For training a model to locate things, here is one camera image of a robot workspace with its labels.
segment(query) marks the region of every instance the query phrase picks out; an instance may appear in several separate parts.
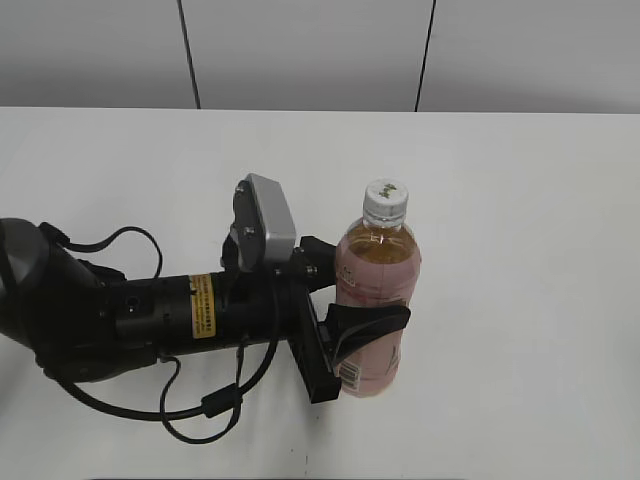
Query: cable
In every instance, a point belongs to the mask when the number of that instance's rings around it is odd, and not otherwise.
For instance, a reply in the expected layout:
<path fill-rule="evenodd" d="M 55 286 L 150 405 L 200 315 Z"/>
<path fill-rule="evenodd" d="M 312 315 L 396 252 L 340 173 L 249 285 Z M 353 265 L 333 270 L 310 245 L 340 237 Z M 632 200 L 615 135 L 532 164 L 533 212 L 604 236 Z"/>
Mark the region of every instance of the cable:
<path fill-rule="evenodd" d="M 40 231 L 42 231 L 44 236 L 49 241 L 57 243 L 61 247 L 66 248 L 67 250 L 70 250 L 72 252 L 78 252 L 78 253 L 96 253 L 107 248 L 109 245 L 111 245 L 114 242 L 114 240 L 116 240 L 123 233 L 127 233 L 127 232 L 139 233 L 140 235 L 143 235 L 144 237 L 146 237 L 153 244 L 158 254 L 158 264 L 156 266 L 156 272 L 153 274 L 153 279 L 155 280 L 158 277 L 160 277 L 160 273 L 162 272 L 162 265 L 164 263 L 162 250 L 160 250 L 160 246 L 158 245 L 158 242 L 156 242 L 156 239 L 153 238 L 153 235 L 147 232 L 144 228 L 132 227 L 132 226 L 122 227 L 116 230 L 115 232 L 113 232 L 111 235 L 109 235 L 107 238 L 105 238 L 100 242 L 86 243 L 86 244 L 72 243 L 67 235 L 65 235 L 60 229 L 54 227 L 50 223 L 43 222 L 40 224 L 38 228 L 40 229 Z"/>
<path fill-rule="evenodd" d="M 169 392 L 169 388 L 171 387 L 175 379 L 178 378 L 182 365 L 180 364 L 180 360 L 178 360 L 176 357 L 163 357 L 163 361 L 174 362 L 176 364 L 175 372 L 173 372 L 173 375 L 171 375 L 171 378 L 162 389 L 162 394 L 160 395 L 160 418 L 162 421 L 162 425 L 164 426 L 164 428 L 167 429 L 167 431 L 171 435 L 173 435 L 178 440 L 188 443 L 190 445 L 204 445 L 207 443 L 213 443 L 216 440 L 221 439 L 227 433 L 229 433 L 229 431 L 233 427 L 236 426 L 236 424 L 238 423 L 238 420 L 240 420 L 240 412 L 242 409 L 242 394 L 240 393 L 239 385 L 240 385 L 240 376 L 242 374 L 242 364 L 244 363 L 244 343 L 241 343 L 240 345 L 238 345 L 238 351 L 237 351 L 236 357 L 237 357 L 237 367 L 236 367 L 236 379 L 234 383 L 235 399 L 234 399 L 234 406 L 233 406 L 233 411 L 231 413 L 231 417 L 229 418 L 229 422 L 227 423 L 227 426 L 225 427 L 224 430 L 222 430 L 219 433 L 216 433 L 215 435 L 212 435 L 210 437 L 205 437 L 205 438 L 187 437 L 186 435 L 176 430 L 174 426 L 171 425 L 171 423 L 169 422 L 169 418 L 165 411 L 167 393 Z"/>
<path fill-rule="evenodd" d="M 191 77 L 191 89 L 193 90 L 193 97 L 196 102 L 196 108 L 200 110 L 200 92 L 198 91 L 198 82 L 196 81 L 196 70 L 193 66 L 193 57 L 191 56 L 191 46 L 189 44 L 189 32 L 187 31 L 187 22 L 184 19 L 184 7 L 182 6 L 182 0 L 176 0 L 178 2 L 178 13 L 180 14 L 180 27 L 182 28 L 182 39 L 184 40 L 184 49 L 187 52 L 187 64 L 189 65 L 189 76 Z"/>
<path fill-rule="evenodd" d="M 167 382 L 167 384 L 165 385 L 165 387 L 162 389 L 162 394 L 160 395 L 160 417 L 161 417 L 162 425 L 164 425 L 167 431 L 178 440 L 191 445 L 204 445 L 207 443 L 213 443 L 216 440 L 219 440 L 222 437 L 224 437 L 233 427 L 236 426 L 236 424 L 240 420 L 240 413 L 241 413 L 241 407 L 242 407 L 242 395 L 244 395 L 253 387 L 255 387 L 256 384 L 262 379 L 266 371 L 269 369 L 269 366 L 271 365 L 271 361 L 273 360 L 273 357 L 275 356 L 276 350 L 278 348 L 278 342 L 280 340 L 281 318 L 280 318 L 280 307 L 278 302 L 278 293 L 275 287 L 275 283 L 272 280 L 269 281 L 269 286 L 271 287 L 271 293 L 273 296 L 273 309 L 274 309 L 273 310 L 274 311 L 273 331 L 271 334 L 271 339 L 269 340 L 269 346 L 267 347 L 267 351 L 265 352 L 264 358 L 262 359 L 262 362 L 260 363 L 260 366 L 258 367 L 258 369 L 255 371 L 255 373 L 244 385 L 240 386 L 240 377 L 242 375 L 242 364 L 244 362 L 244 343 L 242 342 L 240 343 L 240 345 L 238 345 L 238 351 L 237 351 L 238 366 L 236 369 L 235 383 L 233 384 L 235 385 L 234 406 L 231 413 L 231 417 L 229 418 L 229 422 L 227 423 L 227 426 L 225 427 L 224 430 L 210 437 L 191 438 L 180 433 L 178 430 L 176 430 L 173 427 L 173 425 L 171 425 L 169 421 L 170 419 L 165 413 L 167 393 L 169 392 L 169 388 L 171 387 L 175 379 L 180 374 L 182 365 L 180 363 L 180 360 L 178 360 L 176 357 L 167 356 L 162 359 L 164 361 L 174 362 L 176 364 L 176 370 L 171 376 L 171 378 L 169 379 L 169 381 Z"/>
<path fill-rule="evenodd" d="M 54 379 L 69 395 L 84 403 L 87 407 L 99 412 L 113 415 L 114 417 L 126 418 L 128 420 L 141 420 L 145 422 L 160 422 L 161 416 L 158 412 L 144 412 L 140 410 L 130 410 L 128 408 L 116 407 L 92 397 L 84 390 L 81 390 L 75 383 L 67 382 L 60 376 L 55 375 Z M 177 412 L 165 412 L 165 416 L 170 420 L 183 420 L 185 418 L 197 417 L 202 414 L 202 407 L 179 410 Z"/>
<path fill-rule="evenodd" d="M 436 0 L 432 0 L 431 4 L 431 17 L 429 18 L 429 28 L 427 29 L 427 40 L 424 44 L 424 56 L 422 57 L 422 68 L 420 69 L 420 82 L 418 83 L 418 95 L 416 96 L 416 105 L 413 109 L 414 112 L 418 111 L 420 107 L 420 97 L 422 96 L 422 83 L 424 82 L 424 72 L 427 67 L 427 54 L 429 52 L 429 44 L 431 43 L 431 31 L 433 30 L 433 18 L 436 13 Z"/>
<path fill-rule="evenodd" d="M 160 273 L 162 272 L 163 265 L 163 256 L 162 250 L 160 250 L 160 246 L 156 239 L 149 232 L 140 227 L 122 227 L 116 230 L 114 233 L 109 235 L 104 240 L 97 243 L 90 244 L 79 244 L 72 243 L 67 235 L 65 235 L 58 228 L 54 227 L 49 223 L 42 223 L 40 225 L 40 230 L 43 232 L 45 237 L 50 241 L 59 244 L 60 246 L 70 250 L 72 252 L 80 252 L 80 253 L 95 253 L 100 250 L 104 250 L 109 245 L 111 245 L 114 240 L 116 240 L 120 235 L 126 232 L 136 232 L 143 236 L 145 236 L 149 241 L 153 244 L 158 253 L 158 265 L 156 267 L 156 272 L 153 276 L 153 279 L 157 279 L 160 277 Z M 85 404 L 86 406 L 93 408 L 102 413 L 106 413 L 107 415 L 113 415 L 115 417 L 126 418 L 129 420 L 141 420 L 147 422 L 159 422 L 161 421 L 161 415 L 158 412 L 145 412 L 140 410 L 131 410 L 128 408 L 117 407 L 115 405 L 111 405 L 109 403 L 98 400 L 95 397 L 92 397 L 84 390 L 80 389 L 75 383 L 69 382 L 64 379 L 64 375 L 60 374 L 55 368 L 51 368 L 51 365 L 48 365 L 48 362 L 44 362 L 44 356 L 42 352 L 39 352 L 39 348 L 36 341 L 33 341 L 33 336 L 31 336 L 31 344 L 34 352 L 36 353 L 36 357 L 43 361 L 43 366 L 45 370 L 49 373 L 51 378 L 53 378 L 58 385 L 62 387 L 69 395 L 78 400 L 79 402 Z M 165 412 L 165 417 L 170 420 L 182 420 L 185 418 L 195 417 L 197 415 L 202 414 L 202 406 L 193 407 L 187 410 L 180 410 L 177 412 Z"/>

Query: white bottle cap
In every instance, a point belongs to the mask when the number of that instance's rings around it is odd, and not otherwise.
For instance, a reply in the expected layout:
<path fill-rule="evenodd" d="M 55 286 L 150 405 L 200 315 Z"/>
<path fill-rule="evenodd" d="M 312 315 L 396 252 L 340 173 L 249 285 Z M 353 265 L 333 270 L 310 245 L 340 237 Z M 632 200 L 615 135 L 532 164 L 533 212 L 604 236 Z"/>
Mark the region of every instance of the white bottle cap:
<path fill-rule="evenodd" d="M 378 227 L 402 225 L 407 214 L 409 191 L 402 183 L 383 178 L 367 185 L 363 216 Z"/>

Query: pink bottle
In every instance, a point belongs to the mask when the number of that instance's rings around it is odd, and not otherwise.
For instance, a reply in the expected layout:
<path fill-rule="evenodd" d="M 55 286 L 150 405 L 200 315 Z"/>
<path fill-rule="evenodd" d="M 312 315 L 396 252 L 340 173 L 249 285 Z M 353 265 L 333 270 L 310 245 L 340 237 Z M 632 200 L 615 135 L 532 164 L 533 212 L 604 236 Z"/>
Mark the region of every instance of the pink bottle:
<path fill-rule="evenodd" d="M 408 305 L 420 274 L 420 249 L 404 224 L 409 194 L 394 180 L 367 186 L 363 217 L 336 251 L 336 303 L 355 307 Z M 394 379 L 402 331 L 350 355 L 338 367 L 342 389 L 358 397 L 376 395 Z"/>

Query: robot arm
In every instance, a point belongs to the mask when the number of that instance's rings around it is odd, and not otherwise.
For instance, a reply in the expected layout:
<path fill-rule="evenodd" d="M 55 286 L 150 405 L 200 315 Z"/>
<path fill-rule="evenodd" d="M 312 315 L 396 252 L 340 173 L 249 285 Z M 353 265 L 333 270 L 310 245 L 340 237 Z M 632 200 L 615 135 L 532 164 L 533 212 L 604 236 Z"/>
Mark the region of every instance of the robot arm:
<path fill-rule="evenodd" d="M 0 333 L 32 349 L 44 373 L 76 399 L 136 420 L 165 423 L 233 409 L 235 424 L 242 395 L 262 378 L 279 340 L 288 341 L 310 401 L 337 398 L 335 367 L 367 343 L 404 328 L 410 311 L 332 304 L 327 318 L 318 321 L 309 294 L 335 284 L 335 247 L 302 237 L 294 248 L 295 227 L 275 181 L 250 174 L 236 187 L 233 209 L 224 271 L 175 277 L 160 277 L 160 249 L 137 227 L 95 245 L 77 245 L 46 223 L 0 220 Z M 117 270 L 68 253 L 98 251 L 126 231 L 142 233 L 156 246 L 153 278 L 128 281 Z M 181 412 L 113 407 L 76 385 L 159 359 L 179 365 L 176 355 L 220 348 L 239 347 L 241 364 L 245 346 L 267 342 L 265 359 L 246 384 L 236 381 Z"/>

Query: table surface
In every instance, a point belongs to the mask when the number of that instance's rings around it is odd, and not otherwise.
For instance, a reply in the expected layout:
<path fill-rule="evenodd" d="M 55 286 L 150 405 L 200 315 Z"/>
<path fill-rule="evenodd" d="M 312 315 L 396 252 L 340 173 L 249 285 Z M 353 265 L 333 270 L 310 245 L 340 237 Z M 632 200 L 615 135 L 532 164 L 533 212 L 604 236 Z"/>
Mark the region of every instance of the table surface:
<path fill-rule="evenodd" d="M 388 391 L 311 406 L 281 344 L 210 446 L 89 410 L 3 339 L 2 476 L 640 478 L 639 132 L 640 116 L 0 109 L 0 217 L 83 243 L 143 226 L 165 275 L 219 269 L 248 172 L 281 182 L 299 234 L 332 242 L 369 180 L 400 179 L 423 253 Z M 140 278 L 154 255 L 124 236 L 93 258 Z M 155 409 L 172 368 L 87 389 Z M 233 369 L 231 350 L 186 357 L 170 408 Z"/>

